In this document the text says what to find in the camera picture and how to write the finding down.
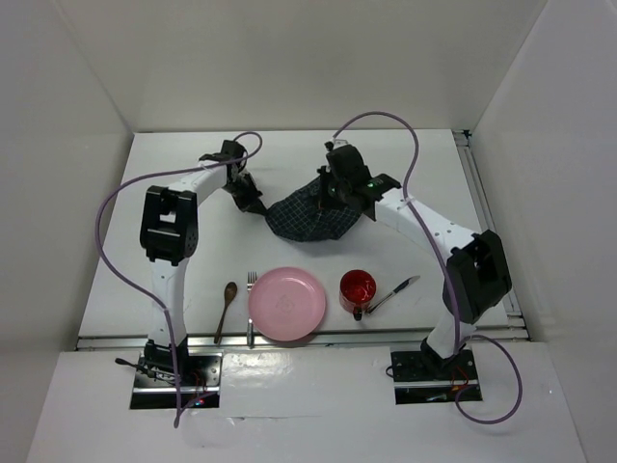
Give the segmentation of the dark checked cloth napkin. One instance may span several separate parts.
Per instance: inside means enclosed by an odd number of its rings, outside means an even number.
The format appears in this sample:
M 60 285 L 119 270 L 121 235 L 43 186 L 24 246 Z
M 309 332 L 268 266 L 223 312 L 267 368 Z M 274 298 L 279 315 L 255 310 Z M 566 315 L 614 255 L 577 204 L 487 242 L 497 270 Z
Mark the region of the dark checked cloth napkin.
M 320 179 L 316 177 L 273 203 L 265 215 L 271 232 L 294 242 L 338 240 L 360 220 L 361 215 L 347 206 L 341 209 L 322 206 L 319 193 Z

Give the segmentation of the red mug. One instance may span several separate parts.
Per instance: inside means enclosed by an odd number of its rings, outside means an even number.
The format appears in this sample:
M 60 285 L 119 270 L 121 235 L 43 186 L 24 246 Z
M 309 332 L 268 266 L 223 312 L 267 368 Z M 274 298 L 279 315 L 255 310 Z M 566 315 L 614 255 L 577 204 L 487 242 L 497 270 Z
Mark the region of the red mug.
M 356 321 L 361 321 L 377 292 L 374 278 L 360 269 L 345 273 L 339 282 L 339 304 Z

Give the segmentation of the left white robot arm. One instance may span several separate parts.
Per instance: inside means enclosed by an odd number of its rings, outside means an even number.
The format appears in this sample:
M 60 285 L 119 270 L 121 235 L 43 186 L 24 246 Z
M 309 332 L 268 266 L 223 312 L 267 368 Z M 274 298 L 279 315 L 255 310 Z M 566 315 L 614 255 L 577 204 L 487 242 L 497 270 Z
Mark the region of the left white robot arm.
M 168 186 L 151 186 L 145 196 L 140 244 L 151 270 L 153 317 L 144 357 L 148 368 L 170 385 L 189 376 L 184 322 L 185 275 L 199 243 L 199 206 L 213 193 L 229 193 L 242 212 L 265 215 L 266 207 L 246 170 L 248 152 L 237 138 L 199 159 L 199 168 Z

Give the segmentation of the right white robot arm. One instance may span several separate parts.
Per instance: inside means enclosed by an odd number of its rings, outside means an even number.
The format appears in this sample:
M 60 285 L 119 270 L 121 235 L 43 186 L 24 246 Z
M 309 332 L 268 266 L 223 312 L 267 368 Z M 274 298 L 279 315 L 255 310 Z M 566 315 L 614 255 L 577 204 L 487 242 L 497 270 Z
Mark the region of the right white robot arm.
M 500 237 L 459 226 L 405 195 L 393 177 L 373 176 L 354 146 L 336 140 L 326 150 L 328 164 L 318 170 L 320 205 L 363 214 L 436 256 L 447 313 L 422 341 L 420 365 L 428 376 L 444 377 L 478 320 L 512 289 Z

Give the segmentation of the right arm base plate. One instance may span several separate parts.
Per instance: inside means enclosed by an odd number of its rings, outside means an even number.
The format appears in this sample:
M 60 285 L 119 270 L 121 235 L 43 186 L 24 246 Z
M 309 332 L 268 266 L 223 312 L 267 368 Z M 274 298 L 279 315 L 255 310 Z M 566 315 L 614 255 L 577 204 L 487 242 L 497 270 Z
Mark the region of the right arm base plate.
M 428 366 L 420 351 L 393 351 L 386 375 L 393 381 L 397 405 L 454 402 L 459 392 L 462 402 L 483 400 L 470 349 L 437 369 Z

